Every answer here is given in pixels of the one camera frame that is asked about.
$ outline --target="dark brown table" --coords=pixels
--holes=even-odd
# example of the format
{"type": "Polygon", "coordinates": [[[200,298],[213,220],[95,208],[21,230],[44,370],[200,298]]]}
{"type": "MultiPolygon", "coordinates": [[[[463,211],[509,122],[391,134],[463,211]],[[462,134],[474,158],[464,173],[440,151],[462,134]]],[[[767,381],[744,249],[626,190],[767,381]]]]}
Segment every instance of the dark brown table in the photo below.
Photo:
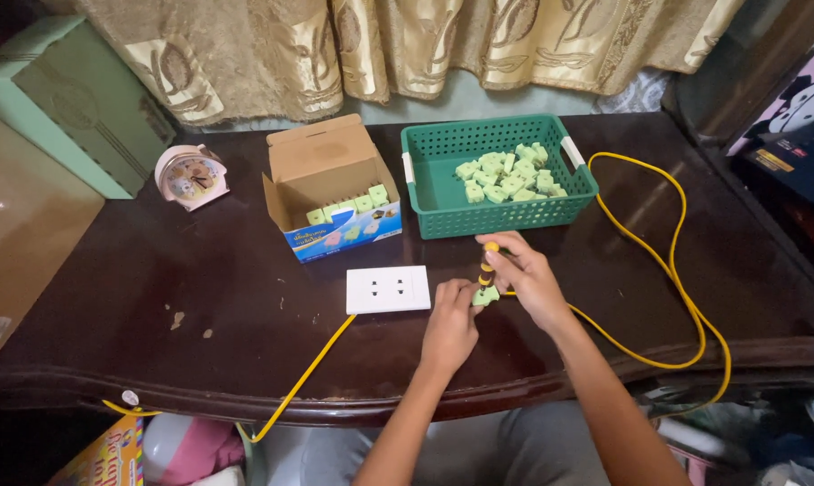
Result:
{"type": "MultiPolygon", "coordinates": [[[[585,156],[616,151],[660,166],[683,185],[689,214],[678,270],[728,339],[738,373],[814,369],[814,284],[669,116],[565,117],[564,124],[585,156]]],[[[406,198],[401,128],[368,127],[406,198]]],[[[224,159],[232,189],[198,212],[164,202],[151,181],[135,201],[106,204],[0,352],[0,407],[102,406],[100,399],[121,403],[130,389],[148,409],[263,420],[344,321],[346,270],[426,265],[432,289],[476,274],[472,238],[422,240],[411,210],[403,212],[401,236],[299,264],[266,213],[265,135],[191,138],[224,159]],[[185,318],[171,331],[177,311],[185,318]],[[213,334],[205,339],[207,329],[213,334]]],[[[680,208],[672,186],[610,159],[597,161],[594,173],[617,217],[667,253],[680,208]]],[[[595,202],[570,226],[524,236],[548,255],[567,299],[617,339],[655,360],[680,362],[694,353],[695,327],[672,283],[595,202]]],[[[382,423],[416,368],[428,315],[358,317],[282,423],[382,423]]],[[[517,300],[494,304],[477,325],[479,343],[437,419],[572,396],[554,344],[517,300]]],[[[623,381],[668,373],[595,336],[623,381]]],[[[712,370],[718,380],[714,344],[696,369],[712,370]]]]}

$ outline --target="gold patterned curtain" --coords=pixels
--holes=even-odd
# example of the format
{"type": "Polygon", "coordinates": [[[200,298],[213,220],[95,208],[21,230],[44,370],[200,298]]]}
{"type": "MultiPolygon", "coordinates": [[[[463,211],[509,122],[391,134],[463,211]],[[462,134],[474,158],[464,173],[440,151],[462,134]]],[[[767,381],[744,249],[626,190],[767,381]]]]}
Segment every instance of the gold patterned curtain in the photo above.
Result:
{"type": "Polygon", "coordinates": [[[643,66],[695,72],[743,0],[44,0],[80,13],[182,122],[313,120],[344,95],[616,94],[643,66]]]}

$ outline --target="green storage box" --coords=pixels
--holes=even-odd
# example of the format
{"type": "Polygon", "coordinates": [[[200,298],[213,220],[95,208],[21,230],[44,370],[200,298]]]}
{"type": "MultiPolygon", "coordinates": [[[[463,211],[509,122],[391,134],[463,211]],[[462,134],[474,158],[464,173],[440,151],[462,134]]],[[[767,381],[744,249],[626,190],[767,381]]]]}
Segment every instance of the green storage box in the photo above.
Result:
{"type": "Polygon", "coordinates": [[[599,186],[569,133],[554,115],[525,115],[411,126],[401,131],[404,173],[423,239],[485,234],[570,224],[599,193],[599,186]],[[488,152],[509,152],[540,142],[548,150],[545,169],[566,189],[564,197],[470,204],[456,167],[488,152]],[[570,172],[560,150],[574,167],[570,172]]]}
{"type": "Polygon", "coordinates": [[[84,17],[41,19],[0,48],[0,119],[108,199],[132,199],[175,137],[84,17]]]}

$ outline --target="electrical outlet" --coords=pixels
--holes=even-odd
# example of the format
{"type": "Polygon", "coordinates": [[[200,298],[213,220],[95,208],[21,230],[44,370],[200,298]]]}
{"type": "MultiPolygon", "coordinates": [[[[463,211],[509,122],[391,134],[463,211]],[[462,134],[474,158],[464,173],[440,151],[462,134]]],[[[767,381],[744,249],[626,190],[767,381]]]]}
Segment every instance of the electrical outlet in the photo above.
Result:
{"type": "Polygon", "coordinates": [[[348,270],[348,314],[431,308],[425,265],[348,270]]]}

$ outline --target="alarm clock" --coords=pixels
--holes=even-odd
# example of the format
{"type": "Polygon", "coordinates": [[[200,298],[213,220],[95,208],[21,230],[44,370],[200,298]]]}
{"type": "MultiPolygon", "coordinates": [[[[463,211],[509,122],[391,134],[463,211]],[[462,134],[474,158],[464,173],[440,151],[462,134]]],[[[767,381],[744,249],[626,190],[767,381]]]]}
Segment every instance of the alarm clock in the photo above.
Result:
{"type": "Polygon", "coordinates": [[[205,145],[176,145],[154,166],[154,180],[167,201],[194,211],[230,192],[226,167],[205,145]]]}

